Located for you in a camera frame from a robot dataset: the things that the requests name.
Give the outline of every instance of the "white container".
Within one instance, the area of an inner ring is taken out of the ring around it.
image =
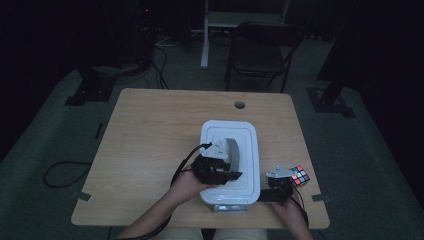
[[[201,144],[215,143],[224,138],[236,140],[240,153],[239,172],[243,174],[236,181],[204,190],[200,195],[207,204],[215,205],[215,210],[238,209],[237,206],[245,209],[246,205],[258,200],[261,192],[256,130],[252,124],[240,121],[210,120],[203,125]]]

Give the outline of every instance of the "table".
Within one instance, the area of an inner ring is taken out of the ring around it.
[[[209,11],[209,0],[205,0],[205,15],[204,15],[204,36],[202,59],[200,62],[201,69],[208,68],[209,57],[209,27],[229,27],[235,28],[240,23],[246,21],[255,21],[272,24],[283,24],[287,16],[287,10],[290,5],[290,0],[285,0],[283,11],[281,14],[261,14],[261,13],[238,13],[238,12],[218,12]]]
[[[237,109],[236,101],[245,108]],[[146,89],[121,92],[82,189],[91,199],[78,200],[72,222],[131,224],[167,191],[181,160],[200,143],[202,125],[211,119],[248,121],[256,128],[261,188],[267,188],[265,172],[277,164],[302,165],[311,177],[300,188],[310,227],[329,226],[324,203],[311,197],[320,189],[290,96]],[[219,214],[200,196],[180,206],[168,226],[284,228],[267,203],[251,204],[246,213]]]

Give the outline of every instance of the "tape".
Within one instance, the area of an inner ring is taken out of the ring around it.
[[[73,192],[70,197],[75,199],[75,200],[81,199],[81,200],[86,201],[86,202],[90,201],[90,199],[91,199],[90,194],[83,193],[83,192]]]
[[[314,202],[324,201],[326,203],[326,202],[331,201],[331,198],[330,198],[330,196],[325,195],[325,194],[317,194],[317,195],[312,195],[312,200]]]

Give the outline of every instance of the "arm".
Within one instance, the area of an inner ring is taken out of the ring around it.
[[[152,232],[171,216],[179,205],[211,187],[214,186],[200,183],[193,172],[182,172],[171,188],[134,223],[124,229],[117,238],[139,237]]]
[[[298,201],[299,197],[296,192],[293,193],[292,197],[293,199]],[[287,199],[283,206],[276,202],[271,203],[271,206],[277,213],[278,217],[287,226],[287,229],[292,233],[295,239],[314,239],[312,237],[311,232],[309,231],[308,226],[306,226],[305,220],[303,219],[299,207],[291,199]]]

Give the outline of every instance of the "dark background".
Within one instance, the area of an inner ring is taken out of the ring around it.
[[[270,7],[261,8],[253,0],[231,6],[231,1],[211,2],[211,10],[264,12],[276,11],[273,6],[280,3],[269,0]],[[190,30],[203,26],[203,2],[194,0],[0,4],[0,159],[70,71],[143,61],[138,53],[146,49],[137,36],[145,26],[187,42]],[[422,205],[423,10],[423,3],[413,0],[296,0],[288,13],[288,22],[301,25],[308,37],[336,38],[319,79],[338,81],[361,94]]]

